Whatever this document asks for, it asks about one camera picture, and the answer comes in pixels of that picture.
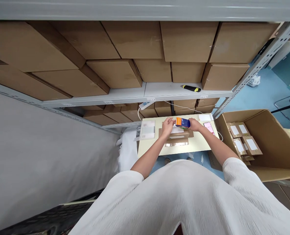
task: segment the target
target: pink phone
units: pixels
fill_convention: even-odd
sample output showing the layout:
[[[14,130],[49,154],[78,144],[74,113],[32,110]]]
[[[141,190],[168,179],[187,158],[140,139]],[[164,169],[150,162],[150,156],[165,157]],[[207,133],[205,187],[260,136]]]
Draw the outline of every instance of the pink phone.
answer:
[[[212,133],[214,134],[214,131],[212,129],[211,123],[210,122],[205,122],[204,126]]]

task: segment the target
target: metal shelving unit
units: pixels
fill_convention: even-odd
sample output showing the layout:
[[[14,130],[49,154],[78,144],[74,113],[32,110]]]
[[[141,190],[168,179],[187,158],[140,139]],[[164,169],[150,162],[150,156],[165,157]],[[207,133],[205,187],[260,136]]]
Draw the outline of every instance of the metal shelving unit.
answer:
[[[0,0],[0,20],[146,20],[146,21],[285,21],[276,38],[249,68],[232,91],[193,93],[177,83],[143,83],[141,88],[111,89],[108,95],[40,101],[0,85],[0,93],[46,110],[67,116],[97,128],[120,134],[112,128],[140,125],[140,122],[101,126],[61,108],[86,105],[169,101],[226,97],[217,109],[217,118],[224,107],[290,38],[290,0]],[[201,84],[190,84],[201,87]]]

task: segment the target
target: white dress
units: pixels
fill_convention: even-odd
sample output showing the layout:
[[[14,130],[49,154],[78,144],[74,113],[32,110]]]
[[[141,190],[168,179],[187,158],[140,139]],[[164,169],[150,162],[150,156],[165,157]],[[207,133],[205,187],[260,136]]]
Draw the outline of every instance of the white dress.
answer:
[[[177,160],[147,179],[115,175],[70,235],[288,234],[290,211],[237,158],[223,165],[225,181],[198,163]]]

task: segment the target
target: hand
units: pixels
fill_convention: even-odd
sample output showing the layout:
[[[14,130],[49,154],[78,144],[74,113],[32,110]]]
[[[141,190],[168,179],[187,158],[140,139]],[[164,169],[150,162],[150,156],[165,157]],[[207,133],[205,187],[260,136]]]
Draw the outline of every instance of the hand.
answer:
[[[172,131],[174,124],[175,120],[173,120],[173,118],[166,118],[166,120],[162,124],[162,135],[168,137]]]
[[[200,124],[199,121],[197,121],[194,118],[189,118],[189,121],[191,123],[191,126],[189,129],[192,131],[200,131],[200,129],[204,127],[202,124]]]

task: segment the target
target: white table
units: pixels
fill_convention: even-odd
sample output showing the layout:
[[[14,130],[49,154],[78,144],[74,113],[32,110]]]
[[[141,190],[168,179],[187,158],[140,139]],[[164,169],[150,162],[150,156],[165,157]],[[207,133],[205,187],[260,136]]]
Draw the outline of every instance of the white table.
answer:
[[[193,115],[180,115],[180,116],[173,116],[174,119],[176,117],[179,118],[195,118],[196,120],[199,120],[198,114]],[[166,117],[160,117],[160,118],[144,118],[143,121],[153,121],[155,120],[155,138],[149,139],[149,140],[140,140],[139,141],[139,147],[138,147],[138,158],[140,158],[146,151],[154,144],[154,142],[159,137],[159,129],[162,128],[162,122]],[[214,121],[210,121],[212,129],[215,133],[215,135],[219,138],[217,128],[214,124]],[[182,145],[182,146],[171,146],[171,147],[162,147],[162,150],[159,155],[168,155],[168,154],[177,154],[177,153],[186,153],[186,152],[198,152],[198,151],[205,151],[210,150],[210,147],[204,137],[199,132],[194,132],[194,137],[188,138],[189,144],[188,145]]]

